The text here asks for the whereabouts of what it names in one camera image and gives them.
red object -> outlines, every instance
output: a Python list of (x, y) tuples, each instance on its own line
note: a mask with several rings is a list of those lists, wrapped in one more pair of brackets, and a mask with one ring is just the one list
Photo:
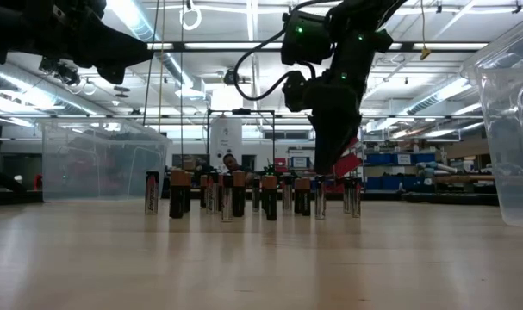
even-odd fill
[(288, 172), (288, 166), (286, 166), (286, 158), (275, 158), (275, 171)]

transparent plastic container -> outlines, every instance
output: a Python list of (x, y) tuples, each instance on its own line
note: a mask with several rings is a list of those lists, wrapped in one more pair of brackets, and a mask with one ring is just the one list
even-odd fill
[(41, 125), (45, 201), (144, 199), (147, 171), (159, 172), (161, 193), (170, 141), (156, 131), (117, 119)]
[(502, 218), (523, 226), (523, 22), (468, 59), (479, 86)]

battery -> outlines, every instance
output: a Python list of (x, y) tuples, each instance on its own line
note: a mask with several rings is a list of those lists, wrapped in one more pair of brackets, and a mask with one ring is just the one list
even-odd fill
[(200, 208), (206, 207), (207, 201), (208, 176), (200, 176)]
[(291, 213), (292, 210), (292, 183), (294, 178), (290, 175), (283, 176), (282, 186), (282, 209), (286, 213)]
[(185, 172), (184, 179), (184, 212), (190, 212), (190, 192), (192, 190), (192, 173)]
[(311, 181), (306, 177), (296, 179), (294, 195), (294, 213), (311, 216)]
[(344, 184), (344, 213), (350, 214), (353, 205), (353, 180), (344, 177), (341, 182)]
[(206, 210), (208, 214), (219, 213), (219, 173), (208, 174), (208, 187), (206, 188)]
[(234, 187), (234, 177), (232, 175), (223, 176), (223, 200), (221, 207), (221, 221), (231, 222), (233, 221), (233, 187)]
[(263, 181), (267, 220), (277, 220), (277, 183), (277, 177), (274, 176), (266, 176)]
[(159, 199), (159, 172), (148, 171), (146, 173), (146, 192), (144, 202), (144, 214), (158, 214)]
[(219, 175), (219, 188), (217, 193), (217, 199), (219, 200), (217, 205), (217, 212), (220, 212), (223, 208), (223, 188), (225, 187), (225, 183), (223, 182), (223, 175)]
[(316, 190), (314, 193), (314, 217), (317, 220), (324, 220), (326, 218), (327, 212), (325, 177), (317, 176), (315, 181)]
[(182, 219), (184, 216), (187, 178), (187, 174), (183, 170), (171, 171), (169, 217), (172, 219)]
[(246, 208), (246, 173), (244, 171), (233, 172), (233, 215), (244, 216)]
[(352, 181), (352, 211), (351, 216), (354, 218), (361, 217), (361, 184), (363, 183), (361, 178), (355, 178)]
[(261, 199), (261, 180), (258, 177), (255, 177), (252, 180), (252, 209), (254, 213), (259, 213), (259, 203)]

wooden table surface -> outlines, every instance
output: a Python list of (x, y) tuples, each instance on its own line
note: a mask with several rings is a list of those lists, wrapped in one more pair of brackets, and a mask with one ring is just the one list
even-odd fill
[(140, 202), (0, 208), (0, 310), (523, 309), (523, 229), (499, 208), (329, 202), (145, 216)]

